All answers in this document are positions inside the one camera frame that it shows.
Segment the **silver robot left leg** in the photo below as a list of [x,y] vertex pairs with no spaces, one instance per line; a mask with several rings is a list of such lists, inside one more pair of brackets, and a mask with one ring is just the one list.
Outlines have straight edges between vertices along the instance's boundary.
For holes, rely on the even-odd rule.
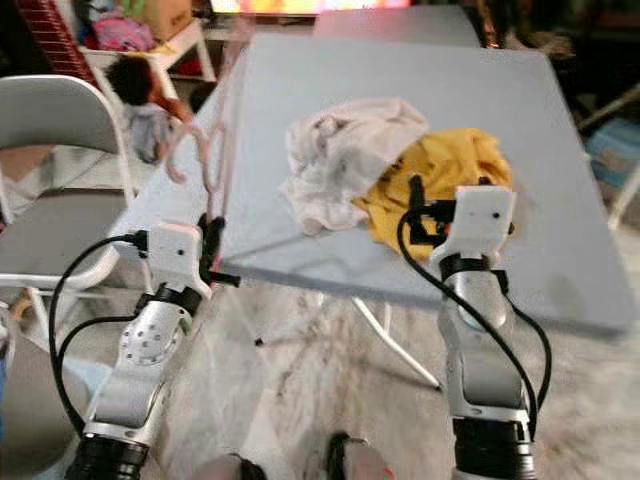
[[239,454],[220,454],[198,466],[189,480],[248,480],[248,471],[250,468]]

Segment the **yellow cloth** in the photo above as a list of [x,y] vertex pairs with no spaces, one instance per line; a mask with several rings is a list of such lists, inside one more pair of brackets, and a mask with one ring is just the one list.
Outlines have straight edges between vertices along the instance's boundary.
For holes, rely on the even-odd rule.
[[476,128],[425,134],[384,170],[364,197],[353,201],[367,214],[372,242],[389,250],[398,250],[394,234],[410,206],[413,174],[422,178],[429,202],[452,200],[458,187],[479,186],[483,178],[494,186],[512,186],[511,169],[492,134]]

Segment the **television screen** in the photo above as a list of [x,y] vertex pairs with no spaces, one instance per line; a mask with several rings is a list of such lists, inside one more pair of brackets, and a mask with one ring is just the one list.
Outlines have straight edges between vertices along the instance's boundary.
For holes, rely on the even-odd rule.
[[223,14],[316,15],[334,10],[407,8],[413,0],[209,0]]

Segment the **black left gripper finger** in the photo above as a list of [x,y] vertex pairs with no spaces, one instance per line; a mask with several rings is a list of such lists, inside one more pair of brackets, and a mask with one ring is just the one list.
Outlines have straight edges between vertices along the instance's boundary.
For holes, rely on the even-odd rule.
[[198,228],[201,230],[201,253],[198,257],[198,275],[202,282],[209,285],[223,284],[241,287],[241,276],[224,273],[219,268],[221,234],[227,220],[223,216],[201,215]]

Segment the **low white shelf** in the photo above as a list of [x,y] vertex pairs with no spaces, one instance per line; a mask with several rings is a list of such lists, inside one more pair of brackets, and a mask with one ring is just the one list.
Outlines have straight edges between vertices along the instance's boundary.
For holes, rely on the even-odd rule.
[[177,97],[177,90],[173,84],[173,77],[170,76],[168,70],[174,65],[180,63],[184,55],[188,52],[195,51],[198,64],[200,64],[200,73],[198,79],[205,82],[216,81],[216,68],[212,63],[209,46],[205,44],[204,29],[201,28],[198,20],[192,20],[184,27],[182,31],[170,37],[165,44],[160,44],[154,49],[146,52],[118,52],[108,50],[95,50],[90,47],[79,46],[84,60],[90,65],[95,78],[102,81],[102,73],[104,69],[113,64],[119,56],[134,56],[134,58],[145,58],[151,68],[155,70],[157,76],[157,84],[168,97]]

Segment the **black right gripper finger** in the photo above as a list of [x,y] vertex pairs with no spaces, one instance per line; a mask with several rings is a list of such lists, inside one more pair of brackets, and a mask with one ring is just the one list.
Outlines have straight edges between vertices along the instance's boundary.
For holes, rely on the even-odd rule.
[[421,175],[411,175],[410,201],[408,201],[408,209],[404,212],[404,224],[408,228],[406,239],[411,244],[428,243],[428,233],[421,223],[421,212],[419,211],[425,206],[425,186]]

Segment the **cardboard box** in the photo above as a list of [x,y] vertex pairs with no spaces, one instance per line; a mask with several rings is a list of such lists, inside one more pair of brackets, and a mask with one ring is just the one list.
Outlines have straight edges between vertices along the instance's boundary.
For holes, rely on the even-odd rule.
[[183,31],[193,19],[192,0],[122,0],[127,17],[150,28],[163,44]]

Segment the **grey folding table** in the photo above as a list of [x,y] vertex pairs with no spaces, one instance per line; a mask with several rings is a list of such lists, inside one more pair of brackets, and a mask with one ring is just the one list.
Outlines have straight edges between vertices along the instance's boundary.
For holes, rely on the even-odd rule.
[[259,31],[227,81],[233,143],[221,270],[392,305],[438,310],[439,292],[364,228],[306,236],[280,192],[289,125],[353,99],[402,99],[434,131],[497,137],[513,172],[515,234],[502,250],[509,297],[543,326],[622,337],[640,307],[556,76],[540,52]]

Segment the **curly-haired child grey dress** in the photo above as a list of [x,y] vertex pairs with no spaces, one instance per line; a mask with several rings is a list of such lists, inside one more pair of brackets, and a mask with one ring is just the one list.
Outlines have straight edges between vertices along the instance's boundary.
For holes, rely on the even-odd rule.
[[192,111],[177,97],[165,96],[154,69],[142,56],[119,56],[105,73],[122,102],[124,125],[134,156],[142,163],[155,164],[172,136],[172,120],[191,123]]

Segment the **silver robot leg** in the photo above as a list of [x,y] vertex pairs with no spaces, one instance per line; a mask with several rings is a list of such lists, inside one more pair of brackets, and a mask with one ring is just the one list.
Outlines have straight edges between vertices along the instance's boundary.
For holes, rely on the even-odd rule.
[[220,454],[198,466],[189,480],[248,480],[248,471],[250,468],[239,454]]
[[330,435],[323,471],[325,480],[396,480],[378,449],[346,431]]

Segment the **silver robot right leg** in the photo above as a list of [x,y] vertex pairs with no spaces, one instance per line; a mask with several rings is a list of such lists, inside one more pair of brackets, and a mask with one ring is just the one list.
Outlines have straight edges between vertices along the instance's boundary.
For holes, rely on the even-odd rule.
[[378,449],[346,431],[330,435],[323,471],[325,480],[396,480]]

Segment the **grey white folding chair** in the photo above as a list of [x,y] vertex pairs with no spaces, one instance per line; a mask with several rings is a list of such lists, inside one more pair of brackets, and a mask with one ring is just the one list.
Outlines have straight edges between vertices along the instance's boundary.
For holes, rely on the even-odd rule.
[[49,340],[56,308],[45,305],[41,294],[52,292],[79,252],[108,236],[136,191],[119,115],[81,78],[38,74],[0,79],[0,148],[32,146],[76,146],[113,154],[119,173],[115,188],[47,189],[18,215],[3,205],[0,283],[23,289],[31,298],[38,317],[33,337]]

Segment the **pink bag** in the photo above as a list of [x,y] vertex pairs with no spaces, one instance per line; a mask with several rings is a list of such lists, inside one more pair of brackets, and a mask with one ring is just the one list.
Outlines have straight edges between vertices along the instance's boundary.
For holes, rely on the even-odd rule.
[[120,12],[108,12],[92,23],[99,50],[116,52],[147,52],[155,49],[156,42],[146,24]]

